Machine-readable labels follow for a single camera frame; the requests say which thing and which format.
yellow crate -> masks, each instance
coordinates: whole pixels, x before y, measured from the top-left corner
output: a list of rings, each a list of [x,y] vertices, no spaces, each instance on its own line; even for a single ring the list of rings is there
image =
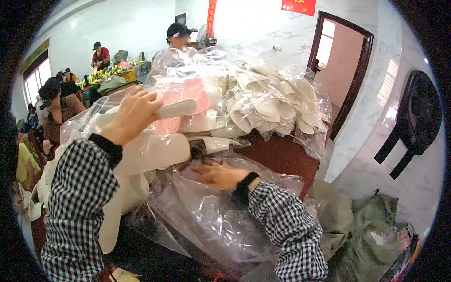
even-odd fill
[[[135,75],[135,70],[134,69],[130,69],[130,71],[128,72],[124,72],[121,74],[118,74],[118,76],[122,76],[123,78],[125,78],[125,82],[129,83],[132,81],[136,80],[136,75]]]

black and white checkered sleeve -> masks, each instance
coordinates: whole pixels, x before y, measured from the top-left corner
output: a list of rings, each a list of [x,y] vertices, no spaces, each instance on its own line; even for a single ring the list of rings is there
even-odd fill
[[[322,228],[295,195],[261,181],[249,193],[249,211],[281,249],[275,269],[280,281],[321,281],[327,277],[327,263],[319,247]]]
[[[59,159],[44,219],[47,241],[41,252],[50,281],[95,281],[104,268],[97,241],[102,207],[119,187],[112,169],[122,155],[115,155],[105,142],[90,138],[74,140]]]

hand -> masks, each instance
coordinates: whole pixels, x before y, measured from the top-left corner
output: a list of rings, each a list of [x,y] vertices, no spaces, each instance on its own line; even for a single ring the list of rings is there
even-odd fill
[[[217,162],[209,161],[207,165],[194,169],[196,172],[204,174],[196,178],[197,182],[212,184],[217,190],[233,190],[251,171],[246,169],[232,168],[227,164],[220,165]]]
[[[48,155],[50,153],[50,149],[52,148],[52,144],[50,144],[50,140],[46,139],[42,142],[42,149],[44,150],[44,153]]]
[[[119,107],[113,121],[100,133],[116,145],[125,146],[136,138],[149,124],[158,120],[158,110],[163,105],[156,100],[156,92],[132,86]]]

person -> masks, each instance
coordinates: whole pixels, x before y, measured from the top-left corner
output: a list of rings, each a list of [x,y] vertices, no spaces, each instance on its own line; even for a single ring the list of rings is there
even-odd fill
[[[26,191],[32,191],[33,178],[41,171],[32,154],[24,143],[18,144],[18,163],[16,179]]]
[[[80,82],[80,80],[77,78],[77,76],[70,72],[70,68],[66,68],[64,70],[63,74],[66,77],[66,81],[73,82],[73,83]]]
[[[75,94],[61,97],[61,81],[50,77],[39,89],[43,99],[41,110],[44,115],[44,138],[58,146],[60,144],[60,126],[71,117],[86,110]]]
[[[110,65],[110,52],[100,45],[100,42],[94,43],[91,66],[97,70],[104,69]]]
[[[192,58],[199,52],[190,47],[191,32],[185,25],[181,23],[173,23],[166,31],[166,42],[169,45],[168,49],[161,50],[152,58],[152,67],[147,78],[148,83],[154,84],[155,76],[165,76],[166,68],[176,67],[180,62]]]
[[[22,133],[28,133],[30,130],[37,128],[39,125],[39,119],[36,113],[36,108],[33,107],[32,103],[28,104],[28,116],[25,125],[23,126]]]
[[[156,96],[143,87],[132,88],[99,135],[74,140],[59,159],[45,218],[47,242],[41,252],[51,281],[92,281],[105,267],[97,239],[104,220],[102,207],[119,187],[112,171],[122,159],[122,147],[158,119],[163,102]],[[240,186],[237,191],[249,193],[249,211],[281,248],[275,269],[281,281],[327,276],[319,248],[321,226],[296,196],[246,170],[209,163],[197,171],[203,173],[198,181],[218,190]]]
[[[37,113],[37,119],[39,121],[39,126],[43,126],[44,125],[44,116],[42,115],[41,105],[42,105],[42,98],[38,94],[36,96],[36,104],[34,105],[34,107],[36,108],[36,113]]]
[[[61,97],[76,94],[81,88],[75,83],[68,81],[67,76],[62,71],[56,74],[56,78],[61,82]]]

red sign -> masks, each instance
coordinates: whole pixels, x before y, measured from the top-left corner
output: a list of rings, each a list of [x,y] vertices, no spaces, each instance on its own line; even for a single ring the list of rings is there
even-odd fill
[[[316,0],[282,0],[282,10],[306,14],[309,16],[315,15]]]
[[[212,37],[213,32],[213,20],[215,19],[217,0],[209,0],[208,2],[208,14],[207,14],[207,37]]]

